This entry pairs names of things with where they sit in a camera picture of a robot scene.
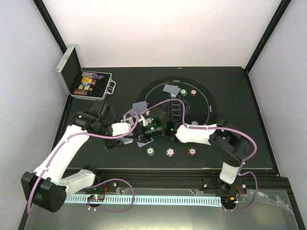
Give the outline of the dealt card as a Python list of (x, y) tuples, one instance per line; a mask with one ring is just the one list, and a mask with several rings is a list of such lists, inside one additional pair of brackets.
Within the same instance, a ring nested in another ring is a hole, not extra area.
[(176, 85), (165, 84), (163, 91), (169, 94), (178, 95), (180, 92), (180, 88)]
[(146, 101), (141, 101), (141, 102), (136, 102), (132, 104), (132, 110), (141, 113), (144, 110), (147, 109), (147, 102)]
[(143, 146), (145, 146), (145, 145), (147, 145), (149, 143), (150, 142), (146, 142), (146, 143), (137, 142), (137, 145), (138, 145), (139, 148), (141, 148), (141, 147), (143, 147)]

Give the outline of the green poker chip stack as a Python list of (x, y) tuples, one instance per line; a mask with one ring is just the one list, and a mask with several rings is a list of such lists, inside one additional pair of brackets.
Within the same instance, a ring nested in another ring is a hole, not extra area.
[(155, 154), (155, 149), (152, 147), (149, 147), (146, 149), (146, 153), (148, 156), (153, 156)]

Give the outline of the blue white poker chip stack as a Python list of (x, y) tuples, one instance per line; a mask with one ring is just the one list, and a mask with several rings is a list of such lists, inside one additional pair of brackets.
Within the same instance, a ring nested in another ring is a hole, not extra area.
[(175, 154), (174, 149), (168, 148), (168, 149), (166, 150), (166, 155), (167, 155), (168, 157), (172, 157), (174, 154)]

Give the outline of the brown poker chip stack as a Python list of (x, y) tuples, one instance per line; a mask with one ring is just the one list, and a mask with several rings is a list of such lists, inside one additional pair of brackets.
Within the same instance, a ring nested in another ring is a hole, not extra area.
[(195, 148), (189, 148), (188, 149), (188, 155), (195, 156), (197, 154), (197, 151)]

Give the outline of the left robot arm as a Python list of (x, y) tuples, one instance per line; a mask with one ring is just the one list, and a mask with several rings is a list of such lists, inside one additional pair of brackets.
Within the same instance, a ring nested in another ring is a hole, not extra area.
[(100, 190), (103, 179), (91, 167), (66, 178), (63, 175), (90, 137), (116, 140), (130, 129), (131, 125), (126, 120), (115, 121), (113, 109), (103, 101), (95, 101), (90, 110), (76, 112), (49, 156), (33, 172), (25, 172), (21, 177), (28, 214), (31, 214), (33, 204), (57, 212), (72, 194), (87, 187), (92, 191)]

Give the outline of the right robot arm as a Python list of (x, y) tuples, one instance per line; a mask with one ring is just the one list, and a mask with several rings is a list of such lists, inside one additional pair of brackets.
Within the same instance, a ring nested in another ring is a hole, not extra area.
[(162, 136), (171, 142), (212, 146), (214, 153), (223, 160), (217, 186), (224, 194), (235, 188), (243, 157), (252, 144), (244, 133), (235, 130), (227, 121), (204, 126), (188, 125), (171, 120), (159, 107), (150, 110), (148, 115), (141, 115), (132, 134), (136, 140), (145, 142)]

